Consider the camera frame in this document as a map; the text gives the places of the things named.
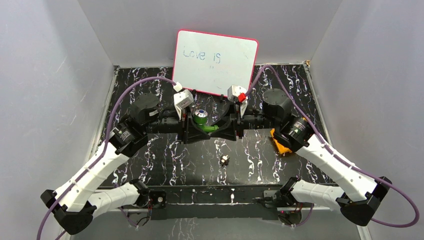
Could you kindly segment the green water faucet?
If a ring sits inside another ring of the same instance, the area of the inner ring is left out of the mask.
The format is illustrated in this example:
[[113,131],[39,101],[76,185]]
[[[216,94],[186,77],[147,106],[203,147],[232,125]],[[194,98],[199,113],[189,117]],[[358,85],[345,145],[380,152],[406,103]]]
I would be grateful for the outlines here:
[[194,112],[193,121],[205,133],[213,133],[214,131],[219,129],[219,127],[217,125],[207,125],[208,113],[204,109],[197,109]]

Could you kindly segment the silver hex nut fitting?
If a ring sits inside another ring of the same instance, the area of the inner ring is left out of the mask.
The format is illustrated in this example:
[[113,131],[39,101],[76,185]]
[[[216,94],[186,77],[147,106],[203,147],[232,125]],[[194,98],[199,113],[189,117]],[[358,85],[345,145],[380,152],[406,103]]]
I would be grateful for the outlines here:
[[227,166],[229,164],[229,162],[230,162],[230,156],[229,155],[222,155],[220,157],[219,164],[221,166]]

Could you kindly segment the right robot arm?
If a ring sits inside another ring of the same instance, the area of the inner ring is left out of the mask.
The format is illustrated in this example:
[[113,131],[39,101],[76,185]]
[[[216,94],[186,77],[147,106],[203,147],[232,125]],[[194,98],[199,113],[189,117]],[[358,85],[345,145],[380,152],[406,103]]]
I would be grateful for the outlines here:
[[232,85],[227,91],[231,107],[226,110],[218,129],[211,136],[235,141],[245,130],[273,129],[273,138],[291,152],[308,160],[330,177],[335,185],[322,185],[291,177],[279,193],[264,197],[265,204],[295,207],[311,203],[338,210],[350,222],[366,226],[388,187],[354,170],[352,162],[336,155],[336,151],[315,133],[304,117],[293,114],[294,104],[281,89],[269,89],[262,95],[262,109],[248,113],[245,88]]

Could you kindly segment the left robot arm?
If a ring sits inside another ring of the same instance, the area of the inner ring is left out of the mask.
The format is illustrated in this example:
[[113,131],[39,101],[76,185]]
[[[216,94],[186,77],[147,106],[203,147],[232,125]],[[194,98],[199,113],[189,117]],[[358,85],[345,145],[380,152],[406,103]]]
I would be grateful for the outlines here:
[[148,135],[177,134],[185,144],[208,140],[208,113],[191,111],[193,96],[184,90],[173,96],[174,107],[159,109],[159,98],[151,93],[139,95],[129,114],[111,130],[99,151],[64,185],[46,190],[41,199],[64,231],[75,235],[94,218],[111,210],[134,205],[151,209],[155,204],[150,189],[139,179],[120,187],[97,192],[97,188],[120,165],[126,163],[149,142]]

